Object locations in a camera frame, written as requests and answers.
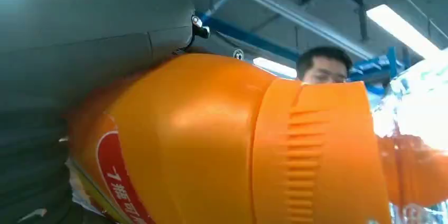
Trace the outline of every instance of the ceiling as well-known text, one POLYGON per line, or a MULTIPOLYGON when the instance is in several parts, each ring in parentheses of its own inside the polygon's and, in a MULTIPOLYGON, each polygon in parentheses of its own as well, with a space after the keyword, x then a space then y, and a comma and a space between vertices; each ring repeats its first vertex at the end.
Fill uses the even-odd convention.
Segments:
MULTIPOLYGON (((193 0, 199 12, 206 12, 218 0, 193 0)), ((290 0, 300 3, 301 0, 290 0)), ((422 15, 407 0, 363 0, 366 9, 379 4, 389 5, 395 12, 410 22, 424 36, 430 39, 440 49, 448 46, 448 38, 441 34, 434 26, 428 27, 428 18, 443 32, 448 34, 448 0, 411 0, 419 9, 427 15, 422 15)), ((389 46, 402 47, 403 45, 389 33, 381 29, 371 20, 367 19, 367 39, 362 40, 360 34, 359 5, 352 0, 311 0, 301 9, 306 13, 317 17, 328 23, 343 36, 359 42, 365 49, 375 55, 382 55, 389 46)), ((277 17, 268 24, 260 27, 275 15, 270 9, 261 6, 252 0, 229 0, 220 7, 212 17, 216 20, 234 26, 249 35, 256 35, 263 40, 271 42, 286 49, 300 54, 300 52, 317 46, 331 45, 329 41, 319 35, 301 27, 290 20, 277 17)), ((285 59, 275 52, 266 52, 258 49, 253 43, 239 42, 239 38, 213 34, 207 41, 199 41, 199 45, 205 46, 212 52, 231 53, 235 46, 242 48, 245 54, 263 55, 270 57, 277 62, 293 65, 291 58, 285 59)), ((400 58, 401 49, 397 49, 397 56, 400 58)), ((421 58, 412 54, 412 61, 415 63, 421 58)), ((352 54, 355 61, 360 58, 352 54)))

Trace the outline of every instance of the gray robot arm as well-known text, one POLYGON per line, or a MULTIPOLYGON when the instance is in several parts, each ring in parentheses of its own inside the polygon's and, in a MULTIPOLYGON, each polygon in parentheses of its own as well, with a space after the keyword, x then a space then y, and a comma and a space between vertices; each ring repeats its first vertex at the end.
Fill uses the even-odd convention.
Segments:
POLYGON ((72 202, 63 115, 188 46, 193 12, 190 0, 0 0, 2 223, 98 218, 72 202))
MULTIPOLYGON (((0 0, 0 7, 2 92, 56 98, 57 110, 192 40, 190 0, 0 0)), ((20 103, 8 101, 11 109, 20 103)))

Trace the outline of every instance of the black hair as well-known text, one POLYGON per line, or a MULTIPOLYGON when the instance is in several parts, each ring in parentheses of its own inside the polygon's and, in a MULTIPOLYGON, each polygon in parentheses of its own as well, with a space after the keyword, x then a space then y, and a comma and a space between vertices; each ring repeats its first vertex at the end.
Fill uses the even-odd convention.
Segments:
POLYGON ((305 73, 313 67, 313 58, 324 57, 328 59, 337 60, 344 64, 347 68, 347 74, 350 68, 353 66, 353 62, 345 51, 337 47, 332 46, 318 46, 307 50, 300 55, 296 62, 297 77, 303 79, 305 73))

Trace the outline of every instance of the orange bottle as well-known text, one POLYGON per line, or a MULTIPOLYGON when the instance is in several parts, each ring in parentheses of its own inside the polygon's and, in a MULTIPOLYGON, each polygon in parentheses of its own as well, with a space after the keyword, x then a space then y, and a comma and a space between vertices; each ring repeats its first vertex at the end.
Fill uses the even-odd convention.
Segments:
POLYGON ((362 83, 188 54, 94 95, 70 144, 86 190, 122 223, 390 223, 362 83))

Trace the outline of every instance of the clear plastic bottle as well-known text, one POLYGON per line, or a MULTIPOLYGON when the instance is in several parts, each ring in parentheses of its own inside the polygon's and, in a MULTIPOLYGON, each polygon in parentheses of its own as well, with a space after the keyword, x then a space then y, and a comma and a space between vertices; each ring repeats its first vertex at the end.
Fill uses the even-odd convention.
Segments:
POLYGON ((391 81, 373 110, 392 223, 448 223, 448 59, 391 81))

